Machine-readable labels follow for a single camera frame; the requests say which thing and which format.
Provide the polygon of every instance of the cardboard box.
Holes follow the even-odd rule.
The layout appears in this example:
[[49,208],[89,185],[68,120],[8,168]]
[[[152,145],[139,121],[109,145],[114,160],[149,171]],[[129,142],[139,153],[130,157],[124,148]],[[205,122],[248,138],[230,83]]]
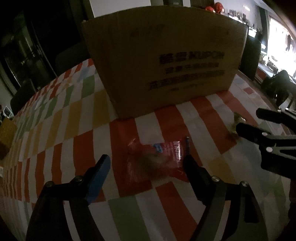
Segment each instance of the cardboard box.
[[120,118],[227,90],[247,26],[188,7],[149,6],[82,24],[98,74]]

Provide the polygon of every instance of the green object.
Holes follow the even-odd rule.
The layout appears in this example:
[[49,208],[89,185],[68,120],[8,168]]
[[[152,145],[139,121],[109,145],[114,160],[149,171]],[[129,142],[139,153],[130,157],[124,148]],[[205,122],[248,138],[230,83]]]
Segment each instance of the green object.
[[109,206],[121,241],[150,241],[135,196],[109,200]]

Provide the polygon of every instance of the metal screw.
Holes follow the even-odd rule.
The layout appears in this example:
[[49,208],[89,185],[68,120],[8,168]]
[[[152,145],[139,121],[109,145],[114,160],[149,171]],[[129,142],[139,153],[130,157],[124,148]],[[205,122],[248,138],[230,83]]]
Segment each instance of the metal screw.
[[81,182],[82,181],[82,176],[76,176],[75,178],[74,178],[74,181],[76,181],[76,182]]
[[217,176],[212,176],[212,180],[214,182],[218,182],[218,181],[220,181],[220,178],[218,178]]
[[272,147],[266,147],[266,151],[269,153],[272,152]]
[[48,187],[48,188],[52,187],[53,185],[54,185],[53,181],[48,181],[48,182],[45,183],[45,186]]
[[242,184],[244,187],[249,186],[248,182],[246,182],[246,181],[241,181],[241,184]]

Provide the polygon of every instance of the table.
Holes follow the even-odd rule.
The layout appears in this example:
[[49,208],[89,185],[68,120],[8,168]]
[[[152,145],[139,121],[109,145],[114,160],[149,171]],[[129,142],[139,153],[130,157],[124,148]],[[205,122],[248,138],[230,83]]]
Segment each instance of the table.
[[[86,60],[37,92],[15,116],[17,132],[4,159],[5,210],[0,212],[15,237],[25,240],[44,183],[69,182],[108,154],[111,170],[89,206],[104,239],[188,241],[205,209],[190,184],[176,175],[128,185],[125,150],[133,139],[153,144],[189,135],[193,157],[211,175],[228,183],[249,182],[274,240],[288,221],[290,181],[262,170],[258,147],[229,131],[238,112],[248,123],[284,135],[281,125],[256,117],[258,107],[268,105],[236,75],[228,91],[120,121],[93,61]],[[216,240],[228,210],[226,202]],[[65,213],[73,240],[79,240],[68,202]]]

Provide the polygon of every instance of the snack package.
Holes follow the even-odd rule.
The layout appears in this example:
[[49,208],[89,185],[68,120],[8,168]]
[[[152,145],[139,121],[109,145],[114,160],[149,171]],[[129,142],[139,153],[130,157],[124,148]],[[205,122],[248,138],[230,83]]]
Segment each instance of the snack package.
[[128,145],[127,181],[158,180],[166,176],[184,176],[185,138],[177,141],[142,145],[134,139]]

